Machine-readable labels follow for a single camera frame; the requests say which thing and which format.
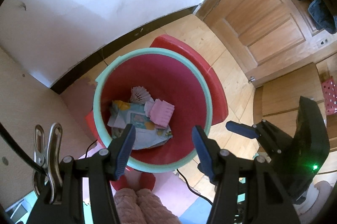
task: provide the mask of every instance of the black device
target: black device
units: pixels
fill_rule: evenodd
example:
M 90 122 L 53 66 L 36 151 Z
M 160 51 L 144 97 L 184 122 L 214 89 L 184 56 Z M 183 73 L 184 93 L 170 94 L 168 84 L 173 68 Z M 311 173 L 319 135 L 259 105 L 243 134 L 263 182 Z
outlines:
M 256 126 L 227 123 L 230 130 L 257 138 L 274 161 L 272 164 L 262 156 L 254 160 L 237 158 L 220 149 L 215 140 L 208 139 L 200 126 L 193 128 L 192 140 L 200 158 L 198 168 L 217 186 L 208 224 L 299 223 L 293 203 L 319 170 L 313 164 L 322 165 L 330 147 L 316 102 L 300 98 L 297 123 L 294 138 L 265 120 Z M 313 145 L 317 138 L 321 140 Z M 83 224 L 82 178 L 88 177 L 94 223 L 119 224 L 109 181 L 118 180 L 124 173 L 134 140 L 135 128 L 129 124 L 120 138 L 92 157 L 78 160 L 65 157 L 59 166 L 63 186 L 58 189 L 60 193 L 54 193 L 61 199 L 58 203 L 51 202 L 52 187 L 48 183 L 27 223 Z M 284 171 L 288 164 L 291 168 Z M 239 182 L 241 177 L 246 178 L 244 185 Z M 246 198 L 238 204 L 241 193 Z
M 294 138 L 270 122 L 254 126 L 229 121 L 226 128 L 234 133 L 256 138 L 271 158 L 270 165 L 294 204 L 301 198 L 330 152 L 328 134 L 317 103 L 300 97 Z

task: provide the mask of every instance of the trash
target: trash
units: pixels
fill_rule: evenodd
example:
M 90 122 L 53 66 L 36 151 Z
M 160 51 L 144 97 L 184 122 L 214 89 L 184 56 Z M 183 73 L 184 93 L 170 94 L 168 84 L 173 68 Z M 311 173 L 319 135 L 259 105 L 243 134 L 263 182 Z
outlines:
M 129 123 L 136 127 L 136 140 L 133 150 L 160 146 L 172 138 L 169 126 L 156 128 L 155 124 L 145 115 L 144 105 L 113 101 L 110 112 L 112 115 L 108 125 L 112 127 L 114 136 L 120 132 L 116 129 L 124 129 Z
M 174 105 L 156 99 L 150 111 L 150 120 L 155 124 L 166 128 L 173 115 Z
M 146 101 L 146 103 L 144 105 L 144 111 L 145 111 L 145 115 L 147 117 L 150 117 L 150 111 L 151 111 L 153 105 L 154 105 L 154 101 Z
M 154 101 L 144 87 L 137 86 L 131 89 L 131 103 L 145 104 L 147 101 Z

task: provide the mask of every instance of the pink fabric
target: pink fabric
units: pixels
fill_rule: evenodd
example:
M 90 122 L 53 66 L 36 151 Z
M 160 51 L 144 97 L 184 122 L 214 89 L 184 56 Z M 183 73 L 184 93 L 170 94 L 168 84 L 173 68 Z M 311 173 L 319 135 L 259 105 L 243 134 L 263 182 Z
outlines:
M 174 105 L 156 99 L 150 111 L 150 120 L 159 126 L 166 128 L 173 115 Z
M 181 224 L 148 189 L 135 192 L 124 188 L 116 192 L 114 200 L 122 224 Z

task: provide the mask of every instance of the screw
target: screw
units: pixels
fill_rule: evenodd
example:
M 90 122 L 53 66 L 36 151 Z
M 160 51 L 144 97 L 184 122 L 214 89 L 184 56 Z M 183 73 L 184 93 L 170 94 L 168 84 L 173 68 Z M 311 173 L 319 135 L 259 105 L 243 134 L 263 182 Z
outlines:
M 106 156 L 108 153 L 109 153 L 108 149 L 101 149 L 101 150 L 99 150 L 99 154 L 101 156 Z
M 257 160 L 257 162 L 260 162 L 260 163 L 264 163 L 266 161 L 266 159 L 262 156 L 256 157 L 256 160 Z
M 227 157 L 229 154 L 230 154 L 230 151 L 228 151 L 226 149 L 220 150 L 220 155 L 222 155 L 223 157 Z
M 71 161 L 72 161 L 72 157 L 71 156 L 66 156 L 66 157 L 63 158 L 63 162 L 64 163 L 69 163 Z

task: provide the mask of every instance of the wooden floor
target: wooden floor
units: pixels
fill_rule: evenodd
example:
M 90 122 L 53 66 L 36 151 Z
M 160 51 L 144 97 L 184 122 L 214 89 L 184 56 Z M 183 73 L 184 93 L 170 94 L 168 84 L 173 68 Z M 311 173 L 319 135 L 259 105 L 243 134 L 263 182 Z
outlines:
M 254 87 L 249 84 L 243 71 L 228 52 L 222 42 L 208 28 L 208 26 L 194 15 L 188 15 L 170 24 L 167 24 L 146 36 L 117 51 L 105 61 L 110 64 L 118 56 L 132 50 L 149 47 L 152 41 L 161 34 L 168 34 L 184 41 L 195 49 L 213 67 L 225 91 L 229 106 L 227 119 L 220 124 L 212 126 L 209 138 L 215 139 L 221 148 L 226 148 L 238 157 L 249 158 L 255 155 L 258 143 L 255 140 L 233 134 L 225 128 L 229 120 L 253 124 L 253 97 Z M 104 62 L 88 71 L 83 77 L 89 78 L 95 84 L 96 77 L 106 68 Z M 214 186 L 208 177 L 198 171 L 199 158 L 180 168 L 181 173 L 187 178 L 191 187 L 209 199 L 214 199 Z

